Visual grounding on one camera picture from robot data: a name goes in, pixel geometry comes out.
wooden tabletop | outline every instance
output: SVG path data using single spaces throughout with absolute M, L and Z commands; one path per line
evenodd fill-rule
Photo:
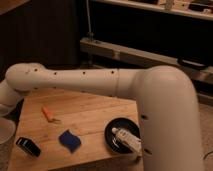
M 62 124 L 48 123 L 41 112 L 43 105 Z M 135 102 L 65 90 L 34 91 L 25 98 L 15 141 L 20 136 L 28 137 L 42 152 L 34 158 L 14 145 L 8 171 L 44 171 L 116 157 L 118 154 L 105 143 L 104 129 L 118 117 L 137 123 Z M 74 153 L 58 141 L 58 137 L 68 129 L 82 142 Z
M 30 0 L 0 0 L 0 15 L 4 14 Z

dark wall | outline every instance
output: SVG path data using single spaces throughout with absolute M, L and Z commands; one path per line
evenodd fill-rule
M 0 78 L 18 62 L 77 66 L 75 0 L 31 0 L 0 16 Z

white bowl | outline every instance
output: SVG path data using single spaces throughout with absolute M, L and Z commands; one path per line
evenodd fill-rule
M 7 142 L 16 131 L 16 125 L 13 121 L 0 118 L 0 144 Z

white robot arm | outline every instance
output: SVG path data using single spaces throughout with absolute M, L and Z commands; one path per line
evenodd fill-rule
M 144 171 L 204 171 L 196 92 L 182 71 L 169 66 L 54 71 L 16 64 L 0 84 L 0 115 L 29 91 L 50 87 L 136 100 Z

blue sponge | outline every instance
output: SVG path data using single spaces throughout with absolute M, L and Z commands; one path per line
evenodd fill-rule
M 81 140 L 77 136 L 71 134 L 69 130 L 59 136 L 59 141 L 71 152 L 74 152 L 81 145 Z

